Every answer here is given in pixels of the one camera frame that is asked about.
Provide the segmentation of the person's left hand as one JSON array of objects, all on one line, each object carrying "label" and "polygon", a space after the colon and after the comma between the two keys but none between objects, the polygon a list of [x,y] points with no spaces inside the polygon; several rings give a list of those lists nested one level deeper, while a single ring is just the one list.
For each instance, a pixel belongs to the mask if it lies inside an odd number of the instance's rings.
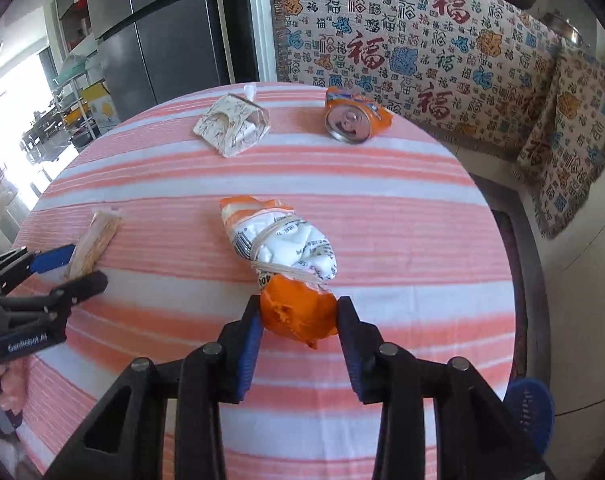
[{"label": "person's left hand", "polygon": [[0,364],[0,408],[19,415],[27,401],[28,359]]}]

